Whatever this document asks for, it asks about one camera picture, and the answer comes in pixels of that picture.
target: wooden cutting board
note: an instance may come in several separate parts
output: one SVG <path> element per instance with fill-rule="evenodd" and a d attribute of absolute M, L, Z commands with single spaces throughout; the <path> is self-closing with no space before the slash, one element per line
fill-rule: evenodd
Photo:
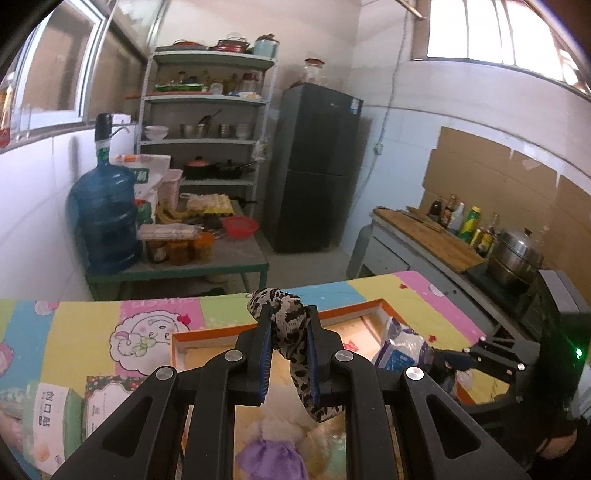
<path fill-rule="evenodd" d="M 402 212 L 376 208 L 374 213 L 428 250 L 455 273 L 463 274 L 467 268 L 484 262 L 470 245 L 445 231 L 436 232 Z"/>

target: pot lid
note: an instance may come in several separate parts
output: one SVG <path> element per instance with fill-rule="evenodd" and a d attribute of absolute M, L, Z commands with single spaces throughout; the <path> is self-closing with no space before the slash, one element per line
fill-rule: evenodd
<path fill-rule="evenodd" d="M 531 239 L 530 235 L 531 230 L 528 230 L 527 228 L 525 228 L 523 232 L 509 232 L 503 230 L 501 232 L 500 240 L 527 263 L 539 267 L 544 260 L 544 255 L 542 255 L 535 247 L 535 242 Z"/>

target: glass jar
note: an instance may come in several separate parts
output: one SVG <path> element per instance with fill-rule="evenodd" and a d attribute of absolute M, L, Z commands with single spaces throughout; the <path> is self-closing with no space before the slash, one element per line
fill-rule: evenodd
<path fill-rule="evenodd" d="M 324 66 L 324 62 L 319 59 L 305 59 L 304 62 L 302 81 L 307 83 L 318 83 L 320 80 L 320 71 Z"/>
<path fill-rule="evenodd" d="M 168 260 L 181 267 L 191 261 L 191 244 L 188 240 L 170 240 L 167 242 Z"/>
<path fill-rule="evenodd" d="M 168 260 L 166 242 L 162 240 L 148 240 L 146 242 L 146 255 L 150 263 L 163 263 Z"/>

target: white wall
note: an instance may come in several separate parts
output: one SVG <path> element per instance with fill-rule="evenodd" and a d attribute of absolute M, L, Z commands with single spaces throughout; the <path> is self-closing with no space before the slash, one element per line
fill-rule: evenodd
<path fill-rule="evenodd" d="M 133 134 L 113 155 L 133 153 Z M 0 154 L 0 299 L 92 300 L 67 217 L 73 183 L 96 166 L 94 130 L 59 135 Z"/>
<path fill-rule="evenodd" d="M 364 99 L 356 192 L 367 178 L 373 143 L 390 94 L 405 9 L 391 0 L 361 8 L 348 91 Z M 408 61 L 412 28 L 396 82 L 394 107 L 363 195 L 341 246 L 351 253 L 377 205 L 417 206 L 430 150 L 442 126 L 507 145 L 564 174 L 591 194 L 591 103 L 554 83 L 500 67 L 452 61 Z"/>

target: plastic bag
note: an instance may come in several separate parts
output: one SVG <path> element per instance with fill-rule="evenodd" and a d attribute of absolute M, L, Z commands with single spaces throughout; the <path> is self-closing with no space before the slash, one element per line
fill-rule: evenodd
<path fill-rule="evenodd" d="M 158 187 L 170 166 L 170 155 L 119 155 L 109 160 L 135 174 L 135 203 L 138 206 L 138 225 L 154 223 L 158 205 Z"/>
<path fill-rule="evenodd" d="M 402 372 L 408 367 L 421 367 L 429 372 L 433 363 L 433 349 L 412 328 L 391 319 L 373 362 L 377 367 L 391 372 Z"/>

